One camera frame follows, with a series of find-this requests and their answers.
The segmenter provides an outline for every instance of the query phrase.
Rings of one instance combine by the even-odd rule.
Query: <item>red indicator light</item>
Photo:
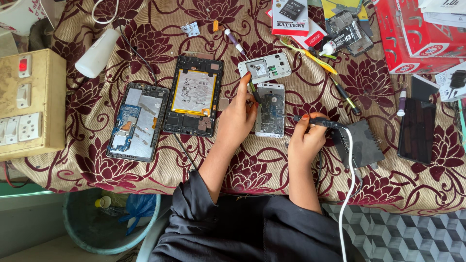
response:
[[[27,69],[27,59],[20,60],[20,72],[26,71]]]

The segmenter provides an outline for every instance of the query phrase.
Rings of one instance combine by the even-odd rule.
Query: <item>geometric floor tile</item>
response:
[[[341,205],[322,207],[338,221]],[[466,209],[420,217],[349,205],[343,228],[367,262],[466,262]]]

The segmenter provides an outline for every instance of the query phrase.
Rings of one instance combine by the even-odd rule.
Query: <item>black clothing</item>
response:
[[[223,196],[215,205],[193,171],[175,189],[171,210],[150,262],[343,260],[338,223],[285,196]],[[348,261],[354,261],[356,248],[346,232],[345,243]]]

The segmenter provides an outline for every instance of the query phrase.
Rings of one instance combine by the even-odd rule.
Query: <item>purple screwdriver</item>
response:
[[[398,104],[397,116],[399,117],[404,116],[404,102],[406,101],[406,86],[407,85],[408,85],[408,82],[405,80],[403,84],[403,88],[401,89],[401,93],[400,93],[400,103]]]
[[[230,38],[231,42],[233,42],[233,45],[236,47],[236,49],[240,53],[242,53],[246,57],[246,59],[249,60],[249,58],[246,56],[246,52],[244,51],[243,47],[240,45],[240,43],[238,43],[236,38],[233,36],[232,32],[229,29],[225,29],[225,34],[228,36],[228,38]]]

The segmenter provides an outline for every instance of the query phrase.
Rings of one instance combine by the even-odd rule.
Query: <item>hand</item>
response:
[[[214,145],[220,145],[223,150],[227,150],[231,154],[234,154],[247,137],[256,120],[259,104],[252,94],[246,93],[246,86],[250,78],[250,72],[241,78],[235,98],[223,110],[219,118],[219,129]],[[254,102],[254,104],[249,106],[248,101]]]
[[[309,117],[325,117],[330,120],[328,116],[319,112],[302,116],[301,120],[296,124],[295,131],[288,145],[288,166],[290,173],[294,170],[299,173],[302,173],[302,171],[309,172],[312,160],[314,160],[319,150],[325,144],[326,127],[311,124],[309,131],[306,132],[309,126]]]

